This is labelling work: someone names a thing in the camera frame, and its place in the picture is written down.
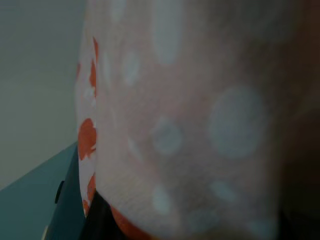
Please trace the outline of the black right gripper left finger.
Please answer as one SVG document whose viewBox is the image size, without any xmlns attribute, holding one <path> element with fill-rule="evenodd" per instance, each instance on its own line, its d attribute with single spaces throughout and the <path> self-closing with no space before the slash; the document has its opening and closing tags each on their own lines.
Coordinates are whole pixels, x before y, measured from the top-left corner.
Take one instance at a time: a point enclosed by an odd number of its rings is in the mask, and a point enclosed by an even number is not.
<svg viewBox="0 0 320 240">
<path fill-rule="evenodd" d="M 80 240 L 124 240 L 112 215 L 111 207 L 96 191 L 80 233 Z"/>
</svg>

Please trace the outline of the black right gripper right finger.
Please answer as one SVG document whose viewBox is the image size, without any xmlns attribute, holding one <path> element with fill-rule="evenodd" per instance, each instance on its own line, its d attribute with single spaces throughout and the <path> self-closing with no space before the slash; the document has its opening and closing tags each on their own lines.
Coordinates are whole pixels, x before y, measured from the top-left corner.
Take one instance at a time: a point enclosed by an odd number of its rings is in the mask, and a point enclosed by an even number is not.
<svg viewBox="0 0 320 240">
<path fill-rule="evenodd" d="M 320 238 L 320 154 L 287 156 L 281 176 L 279 240 Z"/>
</svg>

